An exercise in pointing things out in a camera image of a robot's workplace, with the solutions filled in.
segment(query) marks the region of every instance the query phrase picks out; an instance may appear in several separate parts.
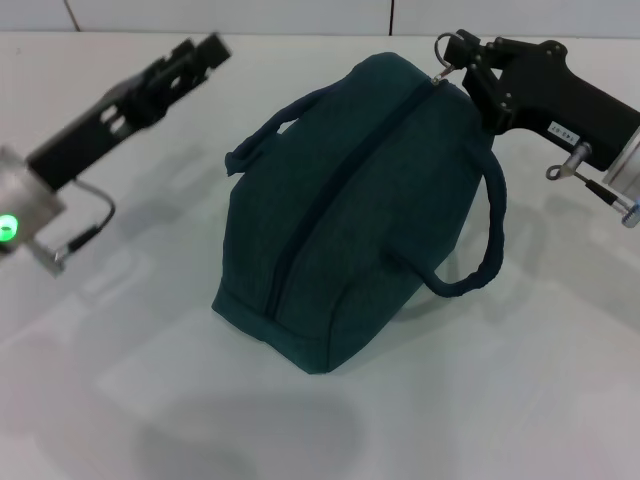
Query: bag handle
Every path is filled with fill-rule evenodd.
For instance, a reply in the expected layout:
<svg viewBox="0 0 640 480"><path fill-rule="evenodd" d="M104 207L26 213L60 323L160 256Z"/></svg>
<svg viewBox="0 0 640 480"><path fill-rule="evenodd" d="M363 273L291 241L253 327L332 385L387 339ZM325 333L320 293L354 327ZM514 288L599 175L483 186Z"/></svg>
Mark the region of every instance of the bag handle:
<svg viewBox="0 0 640 480"><path fill-rule="evenodd" d="M504 217L507 211L507 186L504 174L493 153L472 155L472 157L485 179L490 204L489 241L478 270L464 280L446 283L438 278L435 269L416 268L413 262L410 262L397 249L394 251L402 263L410 265L418 273L433 293L444 298L459 297L471 290L486 286L498 275L504 260Z"/></svg>
<svg viewBox="0 0 640 480"><path fill-rule="evenodd" d="M267 121L260 129L242 142L233 152L227 153L224 163L229 176L247 171L251 163L258 159L267 145L278 138L278 130L287 123L299 119L326 94L335 89L340 82L311 92L283 108Z"/></svg>

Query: bag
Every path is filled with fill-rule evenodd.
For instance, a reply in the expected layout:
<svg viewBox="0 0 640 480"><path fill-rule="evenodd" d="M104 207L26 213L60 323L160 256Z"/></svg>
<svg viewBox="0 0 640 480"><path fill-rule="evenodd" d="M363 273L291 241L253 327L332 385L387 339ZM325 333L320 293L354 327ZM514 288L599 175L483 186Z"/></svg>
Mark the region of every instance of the bag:
<svg viewBox="0 0 640 480"><path fill-rule="evenodd" d="M279 127L296 120L284 133ZM289 105L227 155L231 193L213 309L308 373L364 347L422 283L484 287L503 260L506 186L470 99L401 57L375 55ZM489 242L454 284L453 250L484 176Z"/></svg>

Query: metal bolt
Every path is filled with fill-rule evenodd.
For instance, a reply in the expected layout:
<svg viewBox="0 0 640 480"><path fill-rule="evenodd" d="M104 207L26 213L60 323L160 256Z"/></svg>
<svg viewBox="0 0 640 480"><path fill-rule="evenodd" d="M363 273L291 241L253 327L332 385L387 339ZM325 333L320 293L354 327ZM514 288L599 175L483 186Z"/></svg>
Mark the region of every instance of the metal bolt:
<svg viewBox="0 0 640 480"><path fill-rule="evenodd" d="M627 228L633 228L640 223L640 204L637 202L622 217L622 224Z"/></svg>

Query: robotic arm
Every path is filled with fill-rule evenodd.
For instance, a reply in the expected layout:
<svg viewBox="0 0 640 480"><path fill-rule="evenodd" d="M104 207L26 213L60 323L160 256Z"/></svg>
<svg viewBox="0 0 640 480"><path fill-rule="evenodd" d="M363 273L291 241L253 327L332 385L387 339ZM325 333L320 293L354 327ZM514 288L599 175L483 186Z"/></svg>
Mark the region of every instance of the robotic arm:
<svg viewBox="0 0 640 480"><path fill-rule="evenodd" d="M116 85L26 159L0 148L0 261L24 244L49 271L60 273L66 258L100 233L114 212L108 196L77 176L134 133L160 121L171 105L229 57L215 34L197 46L187 40L170 56ZM49 250L35 236L64 211L56 192L72 181L107 200L112 211L63 248Z"/></svg>
<svg viewBox="0 0 640 480"><path fill-rule="evenodd" d="M570 152L549 180L575 176L623 215L629 228L640 222L640 112L576 77L566 64L567 49L555 41L539 45L497 38L486 45L458 30L440 56L446 67L434 83L466 68L463 86L495 135L513 128L534 131ZM492 71L501 70L498 78ZM586 162L606 171L604 183L624 198L577 172Z"/></svg>

